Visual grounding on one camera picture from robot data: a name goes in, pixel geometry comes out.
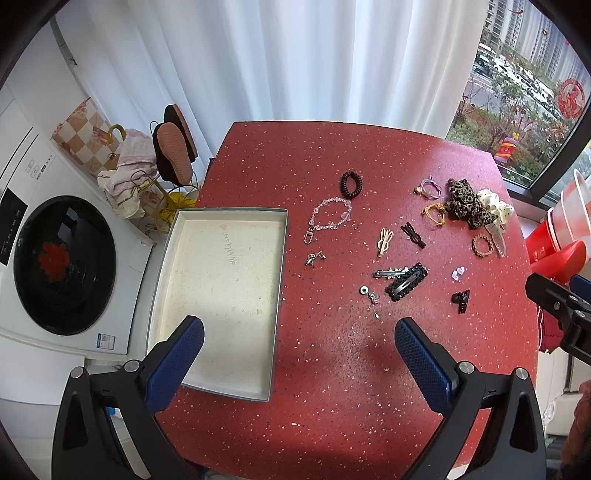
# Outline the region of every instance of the white scrunchie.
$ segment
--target white scrunchie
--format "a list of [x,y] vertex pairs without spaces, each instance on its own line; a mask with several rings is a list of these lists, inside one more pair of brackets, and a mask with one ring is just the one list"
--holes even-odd
[[483,207],[496,216],[496,220],[494,221],[496,226],[509,223],[509,219],[515,211],[513,205],[503,202],[496,193],[490,190],[481,190],[476,196]]

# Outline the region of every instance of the yellow umbrella handle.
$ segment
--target yellow umbrella handle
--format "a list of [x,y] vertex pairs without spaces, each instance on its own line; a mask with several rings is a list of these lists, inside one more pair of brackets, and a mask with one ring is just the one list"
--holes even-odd
[[109,142],[110,144],[113,143],[113,130],[116,129],[119,130],[119,133],[121,133],[121,138],[123,140],[125,140],[125,137],[127,136],[127,134],[125,133],[125,128],[123,128],[121,125],[111,125],[111,127],[109,128],[109,132],[107,133],[107,142]]

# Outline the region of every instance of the white curtain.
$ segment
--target white curtain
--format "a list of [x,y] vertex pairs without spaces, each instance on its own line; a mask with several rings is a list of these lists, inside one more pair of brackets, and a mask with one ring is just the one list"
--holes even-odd
[[486,0],[70,0],[57,16],[110,121],[177,103],[203,178],[235,121],[322,119],[445,137]]

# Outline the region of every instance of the white tray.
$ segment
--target white tray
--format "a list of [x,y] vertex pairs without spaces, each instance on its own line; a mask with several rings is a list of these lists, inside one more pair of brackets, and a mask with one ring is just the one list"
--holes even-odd
[[187,315],[205,342],[188,387],[268,401],[287,210],[179,210],[168,234],[150,316],[148,350]]

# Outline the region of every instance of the window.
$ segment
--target window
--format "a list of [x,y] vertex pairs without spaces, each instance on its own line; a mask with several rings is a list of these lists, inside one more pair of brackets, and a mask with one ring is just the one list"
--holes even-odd
[[591,75],[539,10],[511,5],[498,2],[491,33],[485,22],[447,139],[490,152],[508,188],[551,205],[574,168],[591,177]]

